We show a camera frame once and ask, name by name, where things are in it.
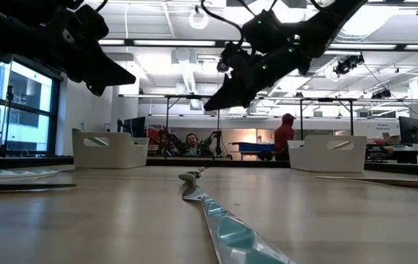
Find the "person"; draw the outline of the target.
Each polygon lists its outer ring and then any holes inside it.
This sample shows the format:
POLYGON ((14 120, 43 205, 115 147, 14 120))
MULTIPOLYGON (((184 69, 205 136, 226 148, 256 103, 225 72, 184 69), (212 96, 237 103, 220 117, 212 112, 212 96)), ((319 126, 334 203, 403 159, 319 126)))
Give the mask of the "person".
POLYGON ((202 157, 203 152, 199 145, 199 140, 194 133, 189 133, 186 136, 186 150, 184 156, 202 157))
POLYGON ((274 156, 276 161, 288 161, 289 153, 287 143, 293 140, 295 132, 293 123, 295 117, 292 114, 282 116, 282 124, 274 131, 274 156))

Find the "teal packet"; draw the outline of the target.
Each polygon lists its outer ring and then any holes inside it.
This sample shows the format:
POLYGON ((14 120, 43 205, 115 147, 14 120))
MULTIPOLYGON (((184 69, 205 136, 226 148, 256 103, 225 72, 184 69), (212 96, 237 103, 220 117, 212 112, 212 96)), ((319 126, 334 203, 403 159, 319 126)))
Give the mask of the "teal packet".
POLYGON ((57 175, 59 172, 50 169, 37 170, 0 170, 0 180, 38 179, 57 175))

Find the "large black framed window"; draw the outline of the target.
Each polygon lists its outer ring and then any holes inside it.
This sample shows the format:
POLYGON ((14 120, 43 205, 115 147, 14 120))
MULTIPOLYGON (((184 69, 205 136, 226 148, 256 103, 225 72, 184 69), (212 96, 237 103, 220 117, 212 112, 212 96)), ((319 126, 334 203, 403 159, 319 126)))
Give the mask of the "large black framed window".
POLYGON ((54 153, 59 85, 21 62, 0 62, 0 155, 54 153))

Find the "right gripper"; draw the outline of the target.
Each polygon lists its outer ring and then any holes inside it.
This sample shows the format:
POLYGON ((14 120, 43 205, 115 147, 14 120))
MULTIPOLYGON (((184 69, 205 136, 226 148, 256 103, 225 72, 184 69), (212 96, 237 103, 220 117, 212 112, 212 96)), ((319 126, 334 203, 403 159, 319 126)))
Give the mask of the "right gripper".
POLYGON ((311 61, 303 51, 293 46, 285 45, 261 55, 249 54, 239 44, 228 42, 221 54, 221 62, 232 70, 224 74, 222 86, 205 103, 204 110, 247 108, 259 91, 272 86, 293 70, 305 75, 311 61))

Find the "black computer monitor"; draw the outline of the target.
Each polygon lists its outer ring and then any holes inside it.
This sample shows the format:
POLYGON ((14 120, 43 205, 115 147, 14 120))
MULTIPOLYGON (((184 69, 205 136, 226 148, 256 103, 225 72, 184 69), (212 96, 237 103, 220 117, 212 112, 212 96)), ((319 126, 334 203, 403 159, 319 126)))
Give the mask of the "black computer monitor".
POLYGON ((399 117, 400 143, 418 144, 418 119, 399 117))
POLYGON ((145 117, 137 117, 122 121, 121 130, 124 133, 129 133, 133 138, 144 138, 145 132, 145 117))

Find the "black table frame rail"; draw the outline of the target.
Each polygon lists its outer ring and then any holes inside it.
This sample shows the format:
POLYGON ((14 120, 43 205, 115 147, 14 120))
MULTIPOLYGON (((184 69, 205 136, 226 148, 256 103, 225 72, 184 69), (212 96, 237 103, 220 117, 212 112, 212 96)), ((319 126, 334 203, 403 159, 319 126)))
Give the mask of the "black table frame rail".
MULTIPOLYGON (((0 158, 0 169, 18 169, 29 167, 73 165, 73 157, 7 157, 0 158)), ((189 166, 189 167, 224 167, 224 168, 290 168, 288 161, 231 161, 227 159, 201 158, 157 158, 148 159, 148 166, 189 166)), ((418 175, 417 164, 364 164, 364 171, 388 172, 395 174, 418 175)))

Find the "gold cutlery piece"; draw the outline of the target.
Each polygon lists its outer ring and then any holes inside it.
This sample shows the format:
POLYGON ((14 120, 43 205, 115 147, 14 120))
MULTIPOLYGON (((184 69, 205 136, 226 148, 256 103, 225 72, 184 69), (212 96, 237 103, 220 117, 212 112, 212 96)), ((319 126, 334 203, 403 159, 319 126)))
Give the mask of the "gold cutlery piece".
POLYGON ((28 183, 28 184, 0 184, 0 192, 40 191, 56 188, 73 188, 71 183, 28 183))

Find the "cluttered black desk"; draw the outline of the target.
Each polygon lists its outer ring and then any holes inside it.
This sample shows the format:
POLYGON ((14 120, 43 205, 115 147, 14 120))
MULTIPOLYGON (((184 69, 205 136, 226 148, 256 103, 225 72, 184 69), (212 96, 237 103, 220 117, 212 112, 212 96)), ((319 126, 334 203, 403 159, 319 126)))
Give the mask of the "cluttered black desk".
POLYGON ((417 164, 418 146, 402 144, 367 144, 366 161, 377 163, 417 164))

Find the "white ceiling duct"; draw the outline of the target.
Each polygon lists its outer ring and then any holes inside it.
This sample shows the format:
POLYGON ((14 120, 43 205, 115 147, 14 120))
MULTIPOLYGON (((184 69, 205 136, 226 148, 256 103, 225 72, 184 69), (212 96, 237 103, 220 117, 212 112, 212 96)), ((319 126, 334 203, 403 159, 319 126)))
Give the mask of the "white ceiling duct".
POLYGON ((194 69, 197 66, 196 52, 190 48, 176 48, 175 59, 179 65, 186 91, 190 95, 196 95, 197 86, 194 78, 194 69))

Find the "long ceiling light track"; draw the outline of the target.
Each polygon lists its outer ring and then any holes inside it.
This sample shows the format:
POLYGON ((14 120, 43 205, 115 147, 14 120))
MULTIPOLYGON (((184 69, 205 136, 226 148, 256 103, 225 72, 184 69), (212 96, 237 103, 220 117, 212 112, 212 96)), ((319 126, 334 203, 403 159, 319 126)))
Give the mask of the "long ceiling light track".
MULTIPOLYGON (((101 46, 223 48, 229 40, 104 39, 98 42, 101 46)), ((418 52, 418 43, 332 43, 328 49, 332 51, 418 52)))

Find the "blue topped table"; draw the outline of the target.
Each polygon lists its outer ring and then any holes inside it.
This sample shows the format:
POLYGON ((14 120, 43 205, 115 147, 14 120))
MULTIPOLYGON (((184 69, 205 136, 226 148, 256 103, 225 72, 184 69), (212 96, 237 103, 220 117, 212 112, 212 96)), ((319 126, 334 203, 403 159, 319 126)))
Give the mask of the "blue topped table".
POLYGON ((237 153, 241 154, 241 160, 245 155, 254 155, 261 161, 271 161, 274 157, 274 143, 261 142, 232 142, 238 148, 237 153))

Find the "white plastic bin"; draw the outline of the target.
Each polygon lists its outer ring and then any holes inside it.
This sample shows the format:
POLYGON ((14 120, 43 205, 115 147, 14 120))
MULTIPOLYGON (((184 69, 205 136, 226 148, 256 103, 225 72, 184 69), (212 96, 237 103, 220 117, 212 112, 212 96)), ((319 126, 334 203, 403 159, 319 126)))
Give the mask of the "white plastic bin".
POLYGON ((307 172, 362 173, 366 145, 366 136, 308 135, 303 141, 287 143, 290 167, 307 172), (346 141, 352 144, 332 149, 346 141))
POLYGON ((133 138, 123 132, 86 132, 74 128, 73 164, 86 169, 132 169, 145 166, 150 140, 133 138), (90 139, 97 137, 108 146, 99 146, 90 139))

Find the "black metal frame stand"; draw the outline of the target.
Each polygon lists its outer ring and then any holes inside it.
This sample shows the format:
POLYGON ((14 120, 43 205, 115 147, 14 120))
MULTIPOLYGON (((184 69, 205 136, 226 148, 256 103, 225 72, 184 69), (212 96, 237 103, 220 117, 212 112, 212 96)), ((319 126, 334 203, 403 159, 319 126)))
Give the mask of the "black metal frame stand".
MULTIPOLYGON (((167 131, 168 133, 172 133, 172 131, 170 129, 170 126, 169 126, 170 109, 176 104, 176 102, 178 102, 181 99, 186 99, 186 100, 189 100, 189 101, 195 100, 197 103, 201 103, 203 99, 210 98, 210 96, 204 96, 204 95, 165 95, 164 97, 166 98, 165 131, 167 131)), ((192 117, 193 118, 196 118, 196 117, 216 117, 217 118, 217 125, 216 125, 216 130, 215 131, 220 131, 220 127, 219 127, 220 111, 217 111, 216 115, 214 115, 214 114, 209 114, 209 115, 204 115, 204 114, 176 114, 175 116, 176 117, 188 117, 188 118, 192 118, 192 117)), ((178 138, 178 139, 182 142, 182 146, 180 147, 180 154, 179 154, 178 157, 212 158, 212 159, 215 159, 213 157, 207 157, 207 156, 202 156, 202 157, 184 156, 183 154, 186 150, 186 138, 184 140, 182 140, 180 138, 178 138)), ((215 152, 215 148, 216 148, 216 141, 213 140, 213 143, 210 146, 210 149, 213 152, 215 152)))
POLYGON ((345 106, 346 109, 350 112, 350 132, 351 135, 354 135, 354 127, 353 127, 353 102, 357 99, 354 98, 299 98, 299 106, 300 106, 300 131, 301 131, 301 140, 304 139, 304 101, 309 102, 317 102, 317 103, 332 103, 332 102, 348 102, 349 107, 345 106))

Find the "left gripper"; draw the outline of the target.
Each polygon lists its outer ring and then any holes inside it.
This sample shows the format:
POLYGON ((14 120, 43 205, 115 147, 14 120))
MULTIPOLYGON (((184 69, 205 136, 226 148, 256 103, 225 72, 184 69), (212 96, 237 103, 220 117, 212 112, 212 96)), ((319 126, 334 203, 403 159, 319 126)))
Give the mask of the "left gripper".
POLYGON ((134 84, 135 75, 108 58, 98 43, 109 29, 98 11, 82 3, 33 3, 30 57, 86 82, 101 96, 104 85, 134 84))

